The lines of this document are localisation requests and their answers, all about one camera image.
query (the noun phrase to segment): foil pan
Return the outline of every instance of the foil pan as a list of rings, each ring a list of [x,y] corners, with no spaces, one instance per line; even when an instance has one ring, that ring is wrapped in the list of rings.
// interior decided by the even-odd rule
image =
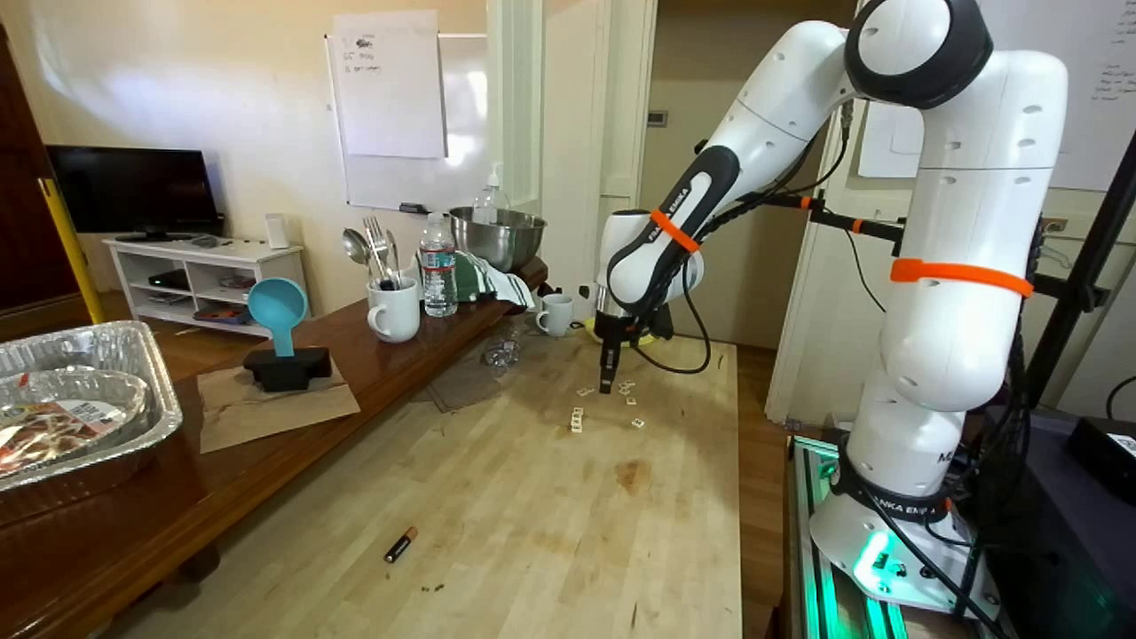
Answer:
[[[145,382],[63,365],[0,378],[0,476],[82,454],[121,437],[145,410]]]
[[[165,361],[160,358],[145,322],[94,322],[0,345],[0,382],[54,371],[104,371],[109,378],[137,378],[143,406],[133,406],[133,417],[125,421],[109,437],[99,437],[88,448],[22,470],[12,476],[0,476],[0,498],[42,481],[63,481],[82,470],[133,460],[163,443],[179,425],[179,406],[170,386]]]

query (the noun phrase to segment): cable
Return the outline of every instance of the cable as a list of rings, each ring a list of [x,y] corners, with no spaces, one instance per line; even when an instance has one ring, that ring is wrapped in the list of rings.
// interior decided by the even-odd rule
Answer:
[[[718,215],[705,228],[699,228],[699,240],[705,240],[705,234],[713,234],[718,228],[724,228],[724,225],[751,215],[754,206],[764,206],[764,195],[776,195],[776,191],[783,195],[783,191],[814,191],[814,188],[821,188],[821,186],[829,183],[829,178],[838,176],[838,167],[843,163],[843,157],[848,157],[848,140],[853,140],[853,104],[841,104],[841,148],[838,148],[835,163],[829,163],[816,183],[783,188],[783,183],[804,163],[804,157],[810,157],[810,148],[814,148],[814,143],[816,143],[816,140],[814,140],[814,143],[797,153],[797,162],[793,162],[770,188],[738,195],[738,206],[735,206],[735,210],[724,210],[724,215]]]
[[[985,460],[993,460],[993,450],[1001,450],[1003,437],[1006,434],[1018,434],[1018,466],[1010,470],[1010,481],[1003,488],[1001,498],[984,498],[985,501],[985,513],[978,515],[977,522],[977,541],[970,548],[970,557],[965,557],[965,570],[963,570],[963,592],[971,590],[971,580],[978,572],[978,556],[984,548],[991,548],[985,541],[985,525],[991,525],[991,515],[1001,513],[1016,495],[1018,495],[1018,483],[1024,476],[1024,460],[1028,460],[1028,441],[1031,441],[1031,421],[1028,421],[1028,386],[1024,386],[1024,338],[1022,338],[1022,311],[1018,311],[1018,320],[1016,320],[1016,340],[1010,340],[1010,352],[1006,352],[1006,410],[1001,411],[997,421],[997,429],[993,429],[993,448],[991,450],[978,450],[978,470],[985,466]]]
[[[699,307],[695,307],[692,294],[688,294],[688,262],[680,262],[680,299],[683,299],[688,312],[695,318],[695,327],[699,327],[699,338],[703,338],[703,361],[692,365],[692,371],[679,371],[679,365],[664,365],[664,361],[657,361],[651,357],[647,357],[647,352],[638,350],[638,340],[630,340],[630,350],[638,352],[638,358],[647,358],[648,365],[657,365],[657,371],[664,371],[664,372],[695,378],[695,372],[703,372],[703,371],[709,365],[709,334],[705,334],[705,322],[703,322],[703,318],[699,318]]]
[[[971,545],[965,545],[965,541],[947,541],[944,532],[930,530],[930,522],[924,522],[924,530],[926,530],[926,537],[932,537],[932,541],[944,545],[944,548],[971,548]]]
[[[1116,397],[1124,386],[1131,386],[1131,383],[1136,383],[1136,378],[1124,378],[1120,383],[1114,383],[1114,386],[1108,390],[1108,401],[1102,401],[1108,422],[1114,422],[1114,397]]]
[[[997,625],[978,603],[971,603],[971,597],[963,592],[963,585],[950,584],[947,572],[938,570],[938,566],[893,525],[893,519],[883,515],[883,508],[880,508],[874,498],[866,501],[866,508],[877,513],[877,519],[900,541],[900,548],[907,548],[907,551],[919,557],[919,566],[924,566],[940,585],[947,585],[947,590],[956,592],[956,601],[963,601],[963,603],[971,611],[971,617],[977,617],[991,637],[1003,637],[1001,625]]]
[[[848,140],[853,140],[853,104],[841,104],[841,148],[838,148],[838,162],[835,162],[816,183],[793,186],[793,188],[783,188],[783,191],[814,191],[814,188],[821,188],[828,178],[835,178],[838,167],[843,163]]]
[[[848,240],[848,250],[853,250],[853,259],[855,259],[860,287],[874,299],[874,307],[877,307],[880,312],[887,312],[887,307],[877,299],[877,293],[874,293],[874,287],[866,283],[866,279],[863,279],[860,250],[855,250],[855,243],[853,243],[848,233],[843,233],[843,240]]]
[[[1057,262],[1062,269],[1070,269],[1070,255],[1066,255],[1066,251],[1057,251],[1057,250],[1049,250],[1049,246],[1038,246],[1035,255]]]

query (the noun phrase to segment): cup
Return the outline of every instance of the cup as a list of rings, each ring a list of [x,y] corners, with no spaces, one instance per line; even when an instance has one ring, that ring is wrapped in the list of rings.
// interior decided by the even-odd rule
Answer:
[[[417,287],[414,283],[389,283],[389,282],[376,283],[367,294],[364,322],[386,345],[410,340],[423,327]]]
[[[565,338],[572,330],[572,294],[541,294],[535,302],[535,327],[548,338]]]

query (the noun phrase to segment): shelf unit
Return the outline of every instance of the shelf unit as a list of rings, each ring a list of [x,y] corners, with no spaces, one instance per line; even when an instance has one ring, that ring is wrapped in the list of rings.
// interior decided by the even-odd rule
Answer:
[[[247,318],[247,287],[267,279],[287,279],[306,287],[300,250],[267,250],[255,243],[107,243],[121,293],[137,320],[189,322],[227,334],[267,338]]]

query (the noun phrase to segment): television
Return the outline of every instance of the television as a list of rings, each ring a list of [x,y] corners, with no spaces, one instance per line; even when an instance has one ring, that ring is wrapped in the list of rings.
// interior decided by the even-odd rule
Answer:
[[[170,243],[223,234],[198,148],[47,147],[82,234]]]

